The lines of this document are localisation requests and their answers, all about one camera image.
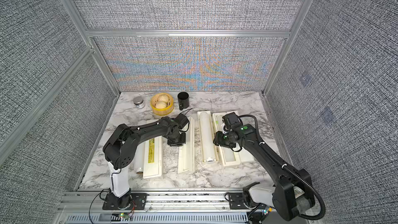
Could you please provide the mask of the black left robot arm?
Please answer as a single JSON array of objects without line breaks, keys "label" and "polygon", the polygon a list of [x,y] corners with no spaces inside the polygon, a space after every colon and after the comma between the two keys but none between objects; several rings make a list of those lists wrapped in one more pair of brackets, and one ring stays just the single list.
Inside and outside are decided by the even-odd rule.
[{"label": "black left robot arm", "polygon": [[103,153],[110,169],[111,187],[103,199],[103,210],[133,210],[137,201],[129,186],[129,165],[133,161],[137,148],[157,137],[167,139],[171,147],[180,147],[186,143],[191,120],[179,114],[175,118],[168,116],[138,126],[120,124],[103,146]]}]

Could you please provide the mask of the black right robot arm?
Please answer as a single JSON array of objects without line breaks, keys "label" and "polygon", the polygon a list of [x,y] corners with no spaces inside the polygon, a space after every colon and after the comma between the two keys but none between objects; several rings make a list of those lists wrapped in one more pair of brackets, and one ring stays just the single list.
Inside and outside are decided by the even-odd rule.
[{"label": "black right robot arm", "polygon": [[270,175],[271,187],[254,182],[243,188],[243,203],[256,211],[266,205],[277,210],[282,219],[296,217],[319,220],[325,215],[325,206],[314,189],[305,169],[297,170],[274,152],[261,138],[258,124],[244,124],[244,116],[229,113],[223,116],[223,130],[215,134],[213,143],[240,152],[245,149]]}]

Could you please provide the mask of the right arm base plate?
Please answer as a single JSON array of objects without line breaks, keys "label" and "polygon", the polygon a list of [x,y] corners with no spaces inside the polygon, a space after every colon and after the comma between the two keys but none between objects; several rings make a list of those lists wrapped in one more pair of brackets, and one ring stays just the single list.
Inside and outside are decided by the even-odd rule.
[{"label": "right arm base plate", "polygon": [[234,210],[254,209],[258,205],[260,205],[259,209],[267,209],[270,207],[270,205],[255,202],[248,192],[227,192],[224,197],[228,201],[230,209]]}]

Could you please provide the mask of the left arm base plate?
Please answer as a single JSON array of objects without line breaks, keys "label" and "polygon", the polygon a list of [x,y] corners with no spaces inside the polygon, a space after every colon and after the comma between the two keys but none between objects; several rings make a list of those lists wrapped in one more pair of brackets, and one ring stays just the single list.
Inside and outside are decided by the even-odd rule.
[{"label": "left arm base plate", "polygon": [[144,210],[147,196],[146,193],[127,193],[118,198],[113,193],[110,193],[105,197],[102,210]]}]

